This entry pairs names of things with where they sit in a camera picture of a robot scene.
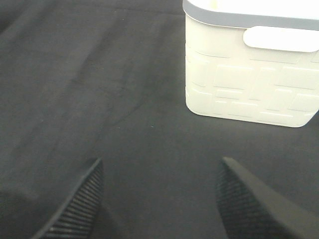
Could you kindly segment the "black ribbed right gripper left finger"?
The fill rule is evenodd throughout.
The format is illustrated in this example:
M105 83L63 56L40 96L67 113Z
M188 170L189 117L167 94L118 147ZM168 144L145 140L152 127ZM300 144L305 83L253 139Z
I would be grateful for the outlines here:
M57 209L33 239L88 239L101 207L103 162L90 158L57 188L64 193Z

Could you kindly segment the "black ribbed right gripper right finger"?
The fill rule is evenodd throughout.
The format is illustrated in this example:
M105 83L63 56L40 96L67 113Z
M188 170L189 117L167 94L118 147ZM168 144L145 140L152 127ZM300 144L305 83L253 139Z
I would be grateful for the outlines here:
M230 239L317 239L319 218L230 157L219 163L216 204Z

